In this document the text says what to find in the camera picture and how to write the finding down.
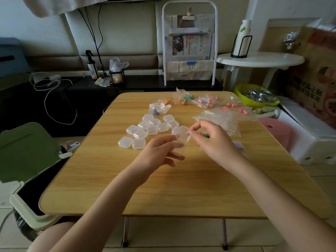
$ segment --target white round table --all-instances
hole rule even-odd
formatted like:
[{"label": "white round table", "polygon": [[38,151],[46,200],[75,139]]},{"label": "white round table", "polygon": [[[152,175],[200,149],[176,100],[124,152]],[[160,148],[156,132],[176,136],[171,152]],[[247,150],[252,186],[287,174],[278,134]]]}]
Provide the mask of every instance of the white round table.
[{"label": "white round table", "polygon": [[236,78],[240,67],[270,68],[262,86],[268,89],[274,73],[278,70],[287,70],[290,66],[299,65],[305,62],[302,56],[274,52],[251,52],[246,58],[234,58],[231,53],[222,54],[217,57],[217,63],[225,64],[222,80],[225,87],[226,75],[232,72],[229,91],[233,91],[236,85]]}]

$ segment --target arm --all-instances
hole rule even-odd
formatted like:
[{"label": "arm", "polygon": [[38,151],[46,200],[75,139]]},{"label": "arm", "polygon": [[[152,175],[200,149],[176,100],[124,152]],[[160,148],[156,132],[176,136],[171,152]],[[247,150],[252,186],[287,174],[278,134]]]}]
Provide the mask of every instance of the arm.
[{"label": "arm", "polygon": [[[195,132],[201,127],[207,129],[210,138]],[[208,156],[244,184],[292,250],[336,250],[335,229],[250,163],[220,126],[202,120],[194,124],[189,133]]]},{"label": "arm", "polygon": [[152,139],[51,251],[102,251],[135,190],[161,165],[174,167],[171,158],[184,159],[184,156],[171,153],[174,148],[183,147],[180,143],[172,142],[175,139],[175,136]]}]

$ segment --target paper towel roll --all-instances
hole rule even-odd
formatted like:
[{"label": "paper towel roll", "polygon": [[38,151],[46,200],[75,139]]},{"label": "paper towel roll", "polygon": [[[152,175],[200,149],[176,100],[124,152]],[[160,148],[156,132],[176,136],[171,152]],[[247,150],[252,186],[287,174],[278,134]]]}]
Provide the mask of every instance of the paper towel roll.
[{"label": "paper towel roll", "polygon": [[246,55],[251,38],[250,37],[244,38],[244,36],[247,36],[250,34],[250,29],[251,29],[251,20],[243,20],[239,28],[239,32],[238,32],[237,39],[236,39],[236,45],[234,46],[234,50],[233,50],[233,55],[235,56]]}]

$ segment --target paper towel holder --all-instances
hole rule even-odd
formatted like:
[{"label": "paper towel holder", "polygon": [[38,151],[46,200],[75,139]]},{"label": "paper towel holder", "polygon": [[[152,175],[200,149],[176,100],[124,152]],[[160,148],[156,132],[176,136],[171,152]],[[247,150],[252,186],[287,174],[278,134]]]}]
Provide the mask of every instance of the paper towel holder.
[{"label": "paper towel holder", "polygon": [[[243,37],[243,39],[241,40],[241,43],[240,43],[240,48],[239,48],[238,56],[236,56],[236,55],[233,54],[233,50],[235,49],[235,46],[236,46],[237,36],[238,36],[238,35],[236,35],[236,37],[235,37],[235,39],[234,39],[234,43],[233,43],[233,47],[232,47],[232,51],[231,51],[231,57],[235,57],[235,58],[246,58],[246,57],[247,57],[247,53],[249,53],[250,45],[251,45],[251,42],[252,42],[252,35],[246,35],[246,36]],[[246,51],[246,54],[245,54],[245,55],[239,56],[239,54],[240,54],[240,50],[242,49],[242,45],[243,45],[244,39],[245,39],[246,37],[250,38],[249,47],[247,48],[247,51]]]}]

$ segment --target white metal rack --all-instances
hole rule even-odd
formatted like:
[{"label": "white metal rack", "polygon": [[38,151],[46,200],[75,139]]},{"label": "white metal rack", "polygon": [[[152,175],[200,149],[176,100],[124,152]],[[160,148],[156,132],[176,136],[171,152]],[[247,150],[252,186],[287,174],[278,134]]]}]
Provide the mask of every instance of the white metal rack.
[{"label": "white metal rack", "polygon": [[212,1],[207,0],[181,0],[181,1],[168,1],[162,8],[162,48],[163,48],[163,73],[164,73],[164,83],[167,85],[167,75],[166,75],[166,44],[165,44],[165,7],[171,3],[208,3],[213,6],[215,10],[215,54],[213,62],[213,73],[212,73],[212,85],[215,85],[216,76],[216,60],[218,53],[218,10],[217,6]]}]

